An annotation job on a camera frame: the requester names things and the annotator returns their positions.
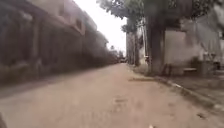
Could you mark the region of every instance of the street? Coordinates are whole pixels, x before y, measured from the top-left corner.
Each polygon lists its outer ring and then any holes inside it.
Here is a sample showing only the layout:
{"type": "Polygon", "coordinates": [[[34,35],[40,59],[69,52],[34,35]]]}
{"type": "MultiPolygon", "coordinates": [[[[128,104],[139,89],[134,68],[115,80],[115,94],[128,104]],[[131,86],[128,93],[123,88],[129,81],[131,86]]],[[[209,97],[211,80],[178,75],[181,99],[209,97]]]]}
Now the street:
{"type": "Polygon", "coordinates": [[[224,128],[125,64],[1,90],[0,112],[8,128],[224,128]]]}

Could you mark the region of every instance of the white wall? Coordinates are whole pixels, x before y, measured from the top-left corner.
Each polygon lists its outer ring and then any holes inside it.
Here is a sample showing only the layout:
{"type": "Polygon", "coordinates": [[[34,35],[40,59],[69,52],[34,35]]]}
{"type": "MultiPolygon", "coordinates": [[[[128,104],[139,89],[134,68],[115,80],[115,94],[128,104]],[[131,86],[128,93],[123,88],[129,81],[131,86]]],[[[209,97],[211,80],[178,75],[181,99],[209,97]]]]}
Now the white wall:
{"type": "Polygon", "coordinates": [[[198,44],[189,44],[186,33],[167,30],[165,36],[165,64],[187,65],[193,57],[199,57],[203,49],[198,44]]]}

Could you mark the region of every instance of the overcast sky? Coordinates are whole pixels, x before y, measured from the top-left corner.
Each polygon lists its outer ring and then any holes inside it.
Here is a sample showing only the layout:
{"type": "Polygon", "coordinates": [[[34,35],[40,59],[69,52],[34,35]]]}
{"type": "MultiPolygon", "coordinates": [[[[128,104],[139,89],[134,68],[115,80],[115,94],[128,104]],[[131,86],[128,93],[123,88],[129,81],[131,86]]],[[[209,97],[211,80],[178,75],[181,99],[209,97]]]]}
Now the overcast sky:
{"type": "Polygon", "coordinates": [[[121,26],[126,23],[126,20],[115,18],[106,13],[96,3],[96,0],[74,0],[81,9],[86,11],[97,24],[98,30],[102,32],[109,40],[109,46],[113,45],[115,49],[126,51],[126,36],[121,31],[121,26]]]}

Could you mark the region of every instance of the sidewalk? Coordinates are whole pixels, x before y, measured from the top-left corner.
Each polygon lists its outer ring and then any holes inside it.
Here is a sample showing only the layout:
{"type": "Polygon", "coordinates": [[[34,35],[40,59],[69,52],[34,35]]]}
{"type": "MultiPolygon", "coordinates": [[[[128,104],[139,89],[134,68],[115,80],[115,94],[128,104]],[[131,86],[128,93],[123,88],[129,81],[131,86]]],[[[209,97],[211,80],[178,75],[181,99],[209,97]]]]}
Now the sidewalk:
{"type": "Polygon", "coordinates": [[[196,104],[224,115],[224,79],[220,77],[156,77],[155,79],[179,90],[196,104]]]}

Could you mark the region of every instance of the concrete wall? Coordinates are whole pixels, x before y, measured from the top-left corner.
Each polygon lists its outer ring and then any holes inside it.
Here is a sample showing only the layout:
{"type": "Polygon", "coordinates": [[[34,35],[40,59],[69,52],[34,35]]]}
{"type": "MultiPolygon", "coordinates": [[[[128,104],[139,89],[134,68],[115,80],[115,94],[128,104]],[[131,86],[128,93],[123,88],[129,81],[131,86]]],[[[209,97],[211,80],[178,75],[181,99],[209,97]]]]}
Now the concrete wall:
{"type": "Polygon", "coordinates": [[[89,14],[87,14],[86,12],[84,12],[85,15],[85,22],[87,25],[91,26],[94,30],[97,30],[97,25],[96,23],[93,21],[93,19],[89,16],[89,14]]]}
{"type": "Polygon", "coordinates": [[[100,31],[97,31],[97,36],[96,36],[96,42],[99,44],[99,46],[102,48],[102,49],[107,49],[107,43],[109,42],[107,40],[107,38],[100,32],[100,31]]]}
{"type": "Polygon", "coordinates": [[[222,50],[222,65],[224,65],[224,40],[221,40],[221,50],[222,50]]]}
{"type": "Polygon", "coordinates": [[[215,61],[220,62],[222,58],[219,28],[213,12],[198,18],[194,22],[185,24],[188,43],[200,44],[204,51],[209,54],[215,54],[215,61]]]}
{"type": "Polygon", "coordinates": [[[82,52],[82,36],[50,15],[45,17],[45,11],[26,4],[0,2],[0,63],[15,65],[34,59],[53,66],[77,61],[82,52]],[[37,13],[25,11],[30,8],[37,13]]]}
{"type": "Polygon", "coordinates": [[[102,35],[98,31],[89,26],[83,42],[83,52],[94,58],[103,58],[105,53],[108,52],[105,47],[107,42],[107,40],[102,39],[102,35]]]}
{"type": "Polygon", "coordinates": [[[185,32],[167,30],[165,36],[165,64],[184,66],[203,50],[198,43],[188,43],[185,32]]]}
{"type": "Polygon", "coordinates": [[[82,10],[73,0],[27,0],[33,5],[43,9],[58,20],[85,34],[85,19],[82,10]]]}

